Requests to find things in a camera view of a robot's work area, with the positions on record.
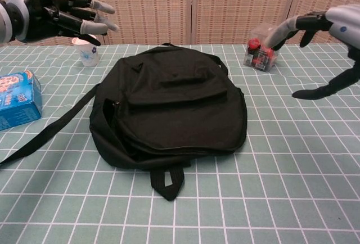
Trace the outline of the silver and black left robot hand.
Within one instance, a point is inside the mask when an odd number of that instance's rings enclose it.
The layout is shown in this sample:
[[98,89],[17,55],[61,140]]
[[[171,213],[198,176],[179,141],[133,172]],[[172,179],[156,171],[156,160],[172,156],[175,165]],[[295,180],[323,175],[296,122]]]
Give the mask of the silver and black left robot hand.
[[99,0],[2,0],[1,44],[69,37],[99,46],[95,35],[119,27],[97,11],[114,14],[115,8]]

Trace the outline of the silver and black right robot hand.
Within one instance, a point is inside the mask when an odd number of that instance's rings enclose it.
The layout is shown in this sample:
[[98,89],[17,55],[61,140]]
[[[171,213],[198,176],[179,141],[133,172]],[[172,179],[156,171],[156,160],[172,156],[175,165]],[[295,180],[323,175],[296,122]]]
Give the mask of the silver and black right robot hand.
[[307,46],[318,31],[328,32],[347,46],[348,57],[354,61],[354,65],[332,78],[328,84],[316,89],[298,90],[292,97],[319,100],[359,81],[359,4],[341,4],[326,11],[313,11],[290,17],[271,30],[264,40],[264,45],[275,51],[279,50],[299,31],[304,32],[300,47]]

